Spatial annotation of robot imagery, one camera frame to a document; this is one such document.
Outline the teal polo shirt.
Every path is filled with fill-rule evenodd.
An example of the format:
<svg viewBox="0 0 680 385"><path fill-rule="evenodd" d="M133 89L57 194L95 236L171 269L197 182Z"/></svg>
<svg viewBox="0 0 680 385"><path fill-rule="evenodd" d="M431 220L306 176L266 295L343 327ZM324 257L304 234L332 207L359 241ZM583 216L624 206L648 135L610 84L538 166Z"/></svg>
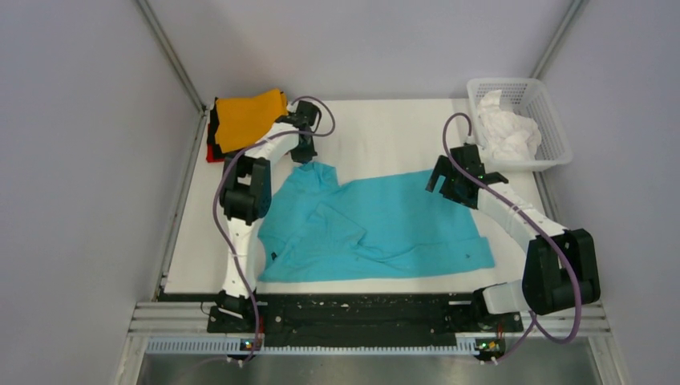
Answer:
<svg viewBox="0 0 680 385"><path fill-rule="evenodd" d="M426 189L427 170L340 184L334 167L295 168L259 230L263 282L423 278L495 265L470 209Z"/></svg>

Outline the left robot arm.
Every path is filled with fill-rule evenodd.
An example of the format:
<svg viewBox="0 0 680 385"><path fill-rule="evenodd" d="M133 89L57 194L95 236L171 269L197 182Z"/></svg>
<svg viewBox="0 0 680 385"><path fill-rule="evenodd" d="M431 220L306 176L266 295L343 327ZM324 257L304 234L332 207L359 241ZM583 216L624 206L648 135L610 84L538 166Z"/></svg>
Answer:
<svg viewBox="0 0 680 385"><path fill-rule="evenodd" d="M312 135L321 118L317 105L296 100L254 145L226 156L218 189L222 214L214 217L229 240L228 265L216 304L238 331L252 329L257 321L253 293L266 264L258 233L272 202L272 168L287 154L299 164L317 155Z"/></svg>

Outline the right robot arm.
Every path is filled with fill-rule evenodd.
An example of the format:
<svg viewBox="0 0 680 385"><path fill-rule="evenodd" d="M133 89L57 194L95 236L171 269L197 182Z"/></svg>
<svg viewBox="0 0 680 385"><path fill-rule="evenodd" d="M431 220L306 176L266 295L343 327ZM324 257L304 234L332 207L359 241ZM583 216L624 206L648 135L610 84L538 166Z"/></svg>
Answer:
<svg viewBox="0 0 680 385"><path fill-rule="evenodd" d="M596 302L601 297L594 240L584 229L567 229L544 216L518 195L498 172L470 170L472 181L440 156L427 182L433 192L480 211L494 220L524 251L520 279L487 286L473 293L470 319L480 330L492 330L503 314L532 311L546 315Z"/></svg>

